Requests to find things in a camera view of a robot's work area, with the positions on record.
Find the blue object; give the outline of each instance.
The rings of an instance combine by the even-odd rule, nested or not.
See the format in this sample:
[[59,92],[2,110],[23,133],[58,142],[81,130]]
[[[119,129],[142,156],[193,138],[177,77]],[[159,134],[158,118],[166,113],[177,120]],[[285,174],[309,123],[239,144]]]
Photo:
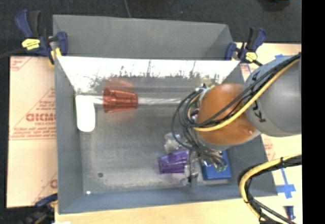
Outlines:
[[36,208],[41,208],[46,206],[47,204],[54,202],[57,200],[57,194],[52,194],[50,196],[47,196],[41,200],[39,200],[38,202],[35,203],[35,207]]
[[234,43],[234,42],[229,43],[229,45],[227,47],[227,50],[225,51],[224,59],[225,60],[231,60],[232,56],[233,56],[233,53],[236,50],[236,48],[237,48],[236,43]]
[[294,207],[293,206],[284,206],[285,213],[290,220],[294,220],[296,217],[294,216]]
[[281,173],[282,173],[282,177],[284,179],[284,185],[276,185],[275,186],[276,187],[276,191],[278,193],[284,193],[285,198],[286,199],[290,199],[290,198],[293,197],[292,194],[291,194],[291,192],[292,191],[296,191],[296,188],[295,188],[295,186],[293,184],[288,184],[288,180],[286,178],[286,175],[285,175],[285,172],[284,172],[284,169],[283,168],[281,168]]
[[37,30],[39,14],[39,11],[28,12],[28,10],[23,10],[15,16],[15,23],[25,38],[38,39],[40,41],[35,48],[28,50],[25,49],[25,52],[30,55],[49,57],[51,62],[54,64],[51,54],[52,48],[49,43],[59,41],[60,52],[61,55],[64,56],[68,53],[68,36],[64,31],[59,31],[56,36],[50,39],[46,39],[44,36],[39,36],[39,32]]
[[227,167],[225,170],[217,172],[213,164],[210,165],[201,165],[202,176],[205,181],[207,180],[217,180],[217,179],[229,179],[232,176],[230,169],[230,163],[226,151],[222,152],[223,159],[227,162]]

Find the red plastic cup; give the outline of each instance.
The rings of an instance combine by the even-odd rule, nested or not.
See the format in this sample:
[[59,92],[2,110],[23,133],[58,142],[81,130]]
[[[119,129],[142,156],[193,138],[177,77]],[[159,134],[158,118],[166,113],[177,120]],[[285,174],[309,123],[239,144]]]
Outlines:
[[105,113],[135,109],[138,106],[138,96],[127,91],[105,88],[103,106]]

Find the blue clamp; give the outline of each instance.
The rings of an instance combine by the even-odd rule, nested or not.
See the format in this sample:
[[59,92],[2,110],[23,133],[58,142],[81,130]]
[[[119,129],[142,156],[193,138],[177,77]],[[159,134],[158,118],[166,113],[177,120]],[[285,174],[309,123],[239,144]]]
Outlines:
[[51,42],[59,42],[59,49],[61,55],[68,53],[68,35],[64,31],[59,31],[54,37],[47,38],[41,36],[39,32],[39,20],[41,18],[41,11],[23,10],[15,16],[15,23],[18,29],[26,38],[22,42],[22,47],[27,54],[33,56],[49,57],[52,64],[54,64],[54,56]]
[[225,52],[225,59],[230,60],[234,52],[237,53],[237,58],[243,63],[256,63],[259,66],[261,65],[257,61],[256,50],[266,39],[266,32],[262,28],[250,28],[248,41],[245,46],[245,43],[242,44],[242,47],[237,48],[236,43],[231,42]]

